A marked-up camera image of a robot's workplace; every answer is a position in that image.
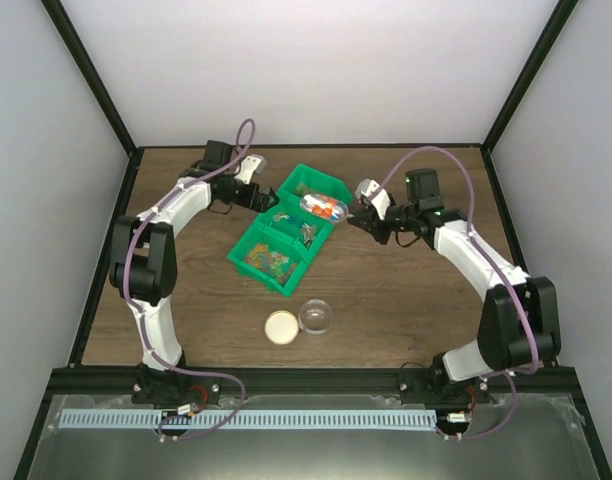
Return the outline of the green bin with star candies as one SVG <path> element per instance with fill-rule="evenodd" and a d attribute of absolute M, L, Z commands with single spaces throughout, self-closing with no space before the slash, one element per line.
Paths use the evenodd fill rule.
<path fill-rule="evenodd" d="M 227 255 L 240 275 L 269 291 L 291 297 L 311 264 L 296 239 L 265 225 L 252 224 Z"/>

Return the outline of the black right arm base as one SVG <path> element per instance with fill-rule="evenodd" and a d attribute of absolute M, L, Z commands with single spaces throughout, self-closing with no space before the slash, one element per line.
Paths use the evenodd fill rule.
<path fill-rule="evenodd" d="M 396 380 L 402 398 L 409 403 L 458 404 L 477 399 L 478 381 L 450 380 L 443 363 L 443 354 L 436 354 L 428 365 L 417 361 L 403 363 Z"/>

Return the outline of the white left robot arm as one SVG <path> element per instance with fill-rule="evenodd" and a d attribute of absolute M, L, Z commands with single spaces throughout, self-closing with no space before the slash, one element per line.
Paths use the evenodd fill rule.
<path fill-rule="evenodd" d="M 167 403 L 182 402 L 189 377 L 176 370 L 183 349 L 176 337 L 171 295 L 178 268 L 176 236 L 199 213 L 218 201 L 264 213 L 279 203 L 273 189 L 262 191 L 253 176 L 267 161 L 248 155 L 208 171 L 201 161 L 189 168 L 154 206 L 117 218 L 112 230 L 109 281 L 133 314 L 142 344 L 142 363 L 161 372 L 156 393 Z"/>

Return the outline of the silver metal scoop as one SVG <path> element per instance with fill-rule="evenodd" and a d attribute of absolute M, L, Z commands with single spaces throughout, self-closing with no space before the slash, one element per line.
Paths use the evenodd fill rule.
<path fill-rule="evenodd" d="M 338 224 L 354 217 L 344 202 L 320 193 L 304 195 L 299 206 L 307 213 L 332 224 Z"/>

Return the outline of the green bin with popsicle candies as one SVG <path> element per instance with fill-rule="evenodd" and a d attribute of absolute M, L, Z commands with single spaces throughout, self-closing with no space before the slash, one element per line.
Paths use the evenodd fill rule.
<path fill-rule="evenodd" d="M 336 198 L 347 206 L 353 199 L 353 195 L 342 180 L 304 164 L 295 167 L 278 191 L 283 202 L 295 206 L 299 206 L 301 198 L 310 193 Z"/>

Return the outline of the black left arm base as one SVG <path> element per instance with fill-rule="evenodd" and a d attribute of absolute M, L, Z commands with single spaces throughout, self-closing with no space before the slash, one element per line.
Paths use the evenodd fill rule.
<path fill-rule="evenodd" d="M 215 404 L 220 396 L 220 387 L 220 381 L 216 378 L 188 376 L 139 364 L 136 368 L 132 402 L 155 406 Z"/>

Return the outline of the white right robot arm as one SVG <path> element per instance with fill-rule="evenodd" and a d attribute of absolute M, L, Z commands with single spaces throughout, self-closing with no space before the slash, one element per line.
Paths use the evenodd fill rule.
<path fill-rule="evenodd" d="M 397 205 L 376 181 L 363 180 L 355 192 L 360 207 L 350 224 L 382 245 L 413 233 L 451 262 L 483 302 L 476 338 L 435 357 L 433 396 L 451 403 L 465 392 L 467 380 L 555 360 L 561 334 L 554 284 L 508 262 L 465 213 L 445 207 L 435 170 L 407 172 L 406 187 L 408 201 Z"/>

